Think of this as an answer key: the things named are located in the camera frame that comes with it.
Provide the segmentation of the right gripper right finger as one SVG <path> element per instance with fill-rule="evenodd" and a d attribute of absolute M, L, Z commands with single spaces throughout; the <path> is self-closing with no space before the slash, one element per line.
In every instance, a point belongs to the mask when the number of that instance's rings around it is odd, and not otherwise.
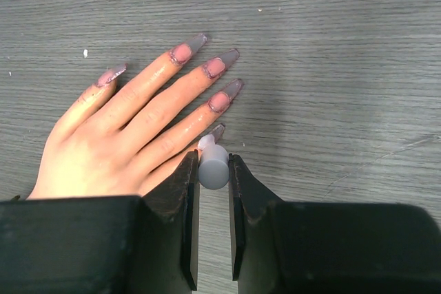
<path fill-rule="evenodd" d="M 271 204 L 282 202 L 238 154 L 230 154 L 229 223 L 232 279 L 239 293 L 269 293 L 278 282 Z"/>

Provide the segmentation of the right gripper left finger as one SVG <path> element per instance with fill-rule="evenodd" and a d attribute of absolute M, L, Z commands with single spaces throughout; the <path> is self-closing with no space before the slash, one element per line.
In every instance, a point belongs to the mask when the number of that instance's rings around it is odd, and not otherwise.
<path fill-rule="evenodd" d="M 147 210 L 139 239 L 140 291 L 196 291 L 200 186 L 198 152 L 143 197 Z"/>

